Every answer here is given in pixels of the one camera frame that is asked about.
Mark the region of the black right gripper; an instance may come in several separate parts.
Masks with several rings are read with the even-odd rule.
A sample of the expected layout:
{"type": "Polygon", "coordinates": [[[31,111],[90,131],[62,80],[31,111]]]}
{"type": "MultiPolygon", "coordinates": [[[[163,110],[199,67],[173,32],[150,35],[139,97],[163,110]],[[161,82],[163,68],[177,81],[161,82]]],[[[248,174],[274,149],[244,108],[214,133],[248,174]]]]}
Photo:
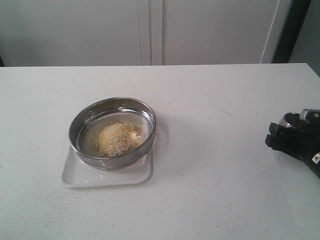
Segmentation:
{"type": "Polygon", "coordinates": [[[320,121],[311,120],[299,128],[269,125],[265,144],[303,162],[317,177],[320,176],[320,121]]]}

